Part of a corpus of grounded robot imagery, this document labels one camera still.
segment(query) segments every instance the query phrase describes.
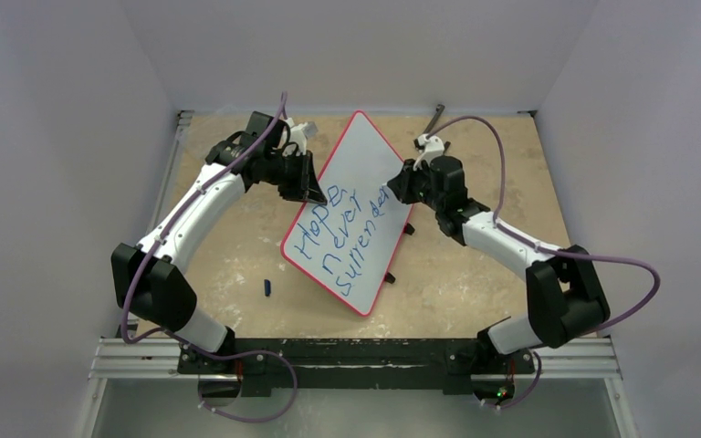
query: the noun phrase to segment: wooden tabletop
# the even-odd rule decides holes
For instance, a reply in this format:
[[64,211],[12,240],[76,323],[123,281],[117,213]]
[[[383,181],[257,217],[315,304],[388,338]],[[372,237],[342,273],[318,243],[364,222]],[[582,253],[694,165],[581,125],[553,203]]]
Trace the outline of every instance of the wooden tabletop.
[[[319,134],[308,148],[316,171],[323,167],[351,115],[294,116],[313,120]],[[208,150],[245,127],[248,115],[194,116],[173,187],[172,203],[191,187]],[[404,157],[417,155],[413,139],[428,117],[371,116]],[[501,213],[510,224],[556,245],[567,245],[560,208],[528,116],[489,118],[507,153],[507,198]],[[496,207],[498,149],[484,125],[464,121],[442,132],[448,154],[466,171],[469,196]],[[393,175],[380,175],[381,182]],[[525,286],[502,265],[444,236],[434,212],[413,209],[414,235],[406,235],[394,256],[393,285],[384,284],[372,313],[360,317],[280,254],[279,245],[299,204],[283,201],[274,186],[255,185],[205,238],[186,273],[198,305],[246,338],[463,338],[494,322],[526,311]],[[272,282],[265,297],[264,280]],[[140,324],[139,331],[153,327]]]

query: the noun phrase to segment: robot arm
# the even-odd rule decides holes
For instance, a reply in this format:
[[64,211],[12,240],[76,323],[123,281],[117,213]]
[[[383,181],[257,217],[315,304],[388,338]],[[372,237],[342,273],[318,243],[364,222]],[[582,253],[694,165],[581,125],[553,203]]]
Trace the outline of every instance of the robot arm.
[[[155,240],[160,241],[137,285],[131,312],[207,351],[232,352],[235,333],[197,306],[197,296],[184,278],[198,246],[222,214],[253,184],[276,185],[287,201],[326,203],[316,179],[312,153],[306,147],[307,139],[316,132],[313,123],[295,126],[291,119],[279,120],[244,161],[211,182],[258,139],[257,134],[264,132],[272,120],[254,112],[246,130],[236,132],[211,149],[194,186],[154,230],[135,247],[120,244],[114,250],[111,265],[121,308],[135,272],[146,256],[145,248],[151,247]],[[171,232],[161,239],[163,228],[174,220]]]
[[[387,182],[395,197],[402,203],[425,203],[445,235],[492,256],[526,282],[528,314],[477,333],[480,361],[540,345],[557,348],[609,318],[592,262],[539,252],[559,248],[494,219],[490,208],[469,198],[462,163],[444,156],[438,137],[424,134],[416,144],[423,150],[421,156],[406,160],[400,173]],[[523,245],[504,233],[500,224],[537,246]],[[577,245],[564,251],[586,254]]]

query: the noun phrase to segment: table surface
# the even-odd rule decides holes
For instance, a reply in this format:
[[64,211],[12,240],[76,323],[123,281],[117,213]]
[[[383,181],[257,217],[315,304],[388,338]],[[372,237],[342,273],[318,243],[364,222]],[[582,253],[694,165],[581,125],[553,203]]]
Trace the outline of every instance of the table surface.
[[[316,172],[350,120],[347,116],[296,116],[314,120],[310,139]],[[245,127],[248,115],[194,116],[170,201],[191,187],[211,146]],[[413,138],[429,117],[370,116],[404,157],[417,156]],[[493,117],[507,155],[507,194],[501,217],[530,235],[566,246],[568,237],[533,119]],[[464,164],[469,196],[495,208],[500,167],[493,135],[464,121],[442,132],[448,154]],[[380,175],[381,183],[392,175]],[[354,313],[280,254],[280,242],[299,209],[277,189],[258,184],[233,205],[200,245],[186,273],[198,305],[246,338],[466,338],[502,318],[526,311],[525,285],[491,257],[444,236],[434,212],[413,209],[414,235],[394,256],[393,285],[384,284],[365,318]],[[265,297],[264,279],[272,282]],[[139,332],[153,327],[142,323]]]

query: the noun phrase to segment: whiteboard with red border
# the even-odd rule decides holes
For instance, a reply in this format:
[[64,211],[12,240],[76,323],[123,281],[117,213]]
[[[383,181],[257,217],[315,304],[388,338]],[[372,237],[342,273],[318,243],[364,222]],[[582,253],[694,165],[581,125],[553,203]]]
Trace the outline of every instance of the whiteboard with red border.
[[401,169],[402,157],[354,112],[319,174],[329,203],[303,204],[281,243],[284,258],[362,316],[371,313],[413,208],[384,186]]

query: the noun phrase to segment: gray wall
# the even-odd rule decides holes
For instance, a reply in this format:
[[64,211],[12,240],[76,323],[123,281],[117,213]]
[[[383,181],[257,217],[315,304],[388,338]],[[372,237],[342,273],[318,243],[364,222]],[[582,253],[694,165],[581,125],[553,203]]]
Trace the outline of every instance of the gray wall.
[[537,108],[597,0],[122,0],[183,109]]
[[0,1],[0,436],[71,436],[174,117],[114,0]]
[[[701,2],[601,1],[537,117],[571,238],[663,287],[614,332],[643,436],[701,436]],[[603,269],[614,314],[648,276]]]

